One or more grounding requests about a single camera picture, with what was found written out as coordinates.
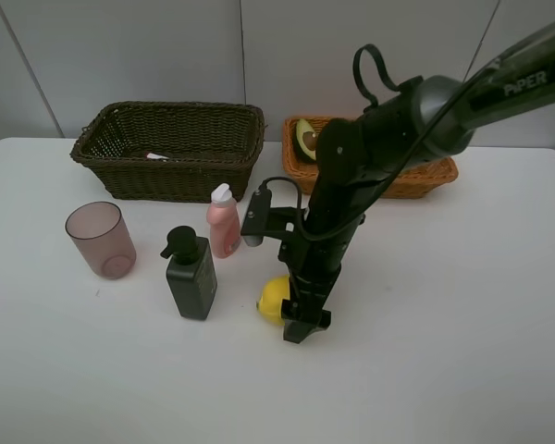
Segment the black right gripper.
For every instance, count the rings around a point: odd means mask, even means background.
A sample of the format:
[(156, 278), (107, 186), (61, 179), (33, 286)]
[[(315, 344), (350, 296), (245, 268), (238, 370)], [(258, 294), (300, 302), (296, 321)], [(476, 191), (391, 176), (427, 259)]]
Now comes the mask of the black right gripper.
[(330, 326), (325, 303), (339, 277), (343, 256), (368, 204), (365, 186), (314, 185), (302, 224), (279, 254), (290, 272), (290, 298), (281, 304), (283, 339), (300, 344)]

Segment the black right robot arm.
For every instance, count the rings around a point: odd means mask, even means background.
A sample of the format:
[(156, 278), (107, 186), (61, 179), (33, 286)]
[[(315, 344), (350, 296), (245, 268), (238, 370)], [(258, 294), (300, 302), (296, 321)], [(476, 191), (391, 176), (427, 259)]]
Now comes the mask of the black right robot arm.
[(509, 47), (469, 80), (414, 78), (395, 98), (354, 119), (334, 118), (318, 137), (318, 176), (280, 258), (290, 272), (283, 338), (327, 329), (325, 303), (366, 210), (401, 172), (465, 150), (486, 125), (555, 104), (555, 22)]

